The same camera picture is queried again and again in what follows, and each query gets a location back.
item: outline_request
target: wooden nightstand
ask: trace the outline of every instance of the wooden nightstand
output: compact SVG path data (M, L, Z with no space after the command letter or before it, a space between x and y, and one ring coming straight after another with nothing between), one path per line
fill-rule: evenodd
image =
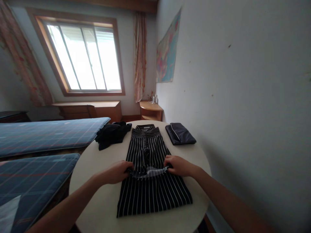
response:
M142 120L162 121L163 109L158 104L152 104L142 100L139 102Z
M28 111L5 111L0 112L0 123L30 122Z

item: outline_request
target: blue plaid bedding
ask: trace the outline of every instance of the blue plaid bedding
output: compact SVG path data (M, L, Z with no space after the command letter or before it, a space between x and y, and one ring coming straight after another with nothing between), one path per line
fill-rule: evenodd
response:
M0 157L89 145L110 118L1 123Z
M21 195L11 233L33 225L79 157L64 154L0 162L0 206Z

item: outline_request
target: map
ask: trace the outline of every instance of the map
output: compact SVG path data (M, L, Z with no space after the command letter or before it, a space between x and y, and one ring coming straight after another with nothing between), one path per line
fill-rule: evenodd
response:
M156 82L172 82L176 59L181 9L156 48Z

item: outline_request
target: black folded clothing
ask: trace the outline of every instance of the black folded clothing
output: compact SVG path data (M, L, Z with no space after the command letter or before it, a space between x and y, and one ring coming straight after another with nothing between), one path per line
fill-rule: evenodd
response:
M171 123L165 126L173 145L194 144L197 141L181 123Z
M124 121L105 125L96 133L95 141L99 143L99 150L106 149L111 144L122 143L131 128L132 124L126 124Z

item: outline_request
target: window pane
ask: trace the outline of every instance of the window pane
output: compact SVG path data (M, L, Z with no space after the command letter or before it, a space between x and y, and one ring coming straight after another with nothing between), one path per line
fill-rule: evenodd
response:
M53 44L56 48L56 52L65 71L65 75L67 77L70 88L74 90L79 90L80 88L77 79L75 78L75 73L72 69L72 65L69 60L68 53L66 51L65 44L62 39L61 33L59 32L58 26L48 25L48 29L52 37Z
M121 84L113 33L104 28L95 28L95 31L107 89L120 90Z
M106 89L103 73L101 71L100 61L98 57L98 51L94 36L93 28L83 28L84 37L87 44L88 53L90 55L91 65L96 81L97 89Z
M78 27L61 26L61 30L63 32L81 89L96 89L81 29Z

